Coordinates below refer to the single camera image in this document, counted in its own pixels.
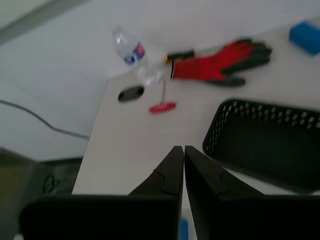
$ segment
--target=white wall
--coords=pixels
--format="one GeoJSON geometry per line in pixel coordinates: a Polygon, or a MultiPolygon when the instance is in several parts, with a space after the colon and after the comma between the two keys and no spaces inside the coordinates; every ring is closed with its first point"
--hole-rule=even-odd
{"type": "MultiPolygon", "coordinates": [[[[115,24],[141,36],[149,58],[205,48],[320,15],[319,0],[88,0],[0,45],[0,98],[54,126],[89,135],[107,77],[127,71],[115,24]]],[[[87,141],[51,132],[0,106],[2,146],[36,160],[83,155],[87,141]]]]}
{"type": "Polygon", "coordinates": [[[31,11],[51,1],[52,0],[1,0],[0,28],[24,17],[31,11]]]}

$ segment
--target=black basket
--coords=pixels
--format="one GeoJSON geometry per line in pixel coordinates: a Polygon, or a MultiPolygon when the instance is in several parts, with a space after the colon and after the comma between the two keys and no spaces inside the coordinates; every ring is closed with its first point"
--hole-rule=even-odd
{"type": "Polygon", "coordinates": [[[320,189],[320,112],[223,102],[203,141],[220,164],[297,192],[320,189]]]}

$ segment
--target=blue sponge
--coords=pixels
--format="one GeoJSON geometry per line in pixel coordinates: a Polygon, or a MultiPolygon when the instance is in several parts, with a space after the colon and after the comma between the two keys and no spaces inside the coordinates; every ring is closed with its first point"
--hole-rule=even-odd
{"type": "Polygon", "coordinates": [[[290,30],[289,40],[311,55],[320,53],[320,29],[308,22],[302,22],[290,30]]]}

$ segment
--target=bottle label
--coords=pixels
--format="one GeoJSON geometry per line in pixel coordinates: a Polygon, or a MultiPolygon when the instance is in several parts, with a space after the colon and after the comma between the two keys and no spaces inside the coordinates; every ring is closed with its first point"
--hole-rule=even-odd
{"type": "Polygon", "coordinates": [[[128,65],[133,65],[135,63],[140,62],[140,60],[144,57],[145,55],[145,49],[141,45],[141,43],[138,43],[138,46],[132,51],[131,54],[126,55],[123,60],[125,61],[126,64],[128,65]]]}

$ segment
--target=water bottle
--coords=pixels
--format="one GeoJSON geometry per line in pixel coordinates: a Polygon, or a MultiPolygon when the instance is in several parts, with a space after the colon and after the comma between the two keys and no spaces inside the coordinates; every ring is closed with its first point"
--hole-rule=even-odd
{"type": "Polygon", "coordinates": [[[113,29],[112,37],[116,52],[127,65],[133,66],[134,73],[144,86],[156,84],[161,80],[161,71],[148,61],[146,51],[138,38],[120,26],[113,29]]]}

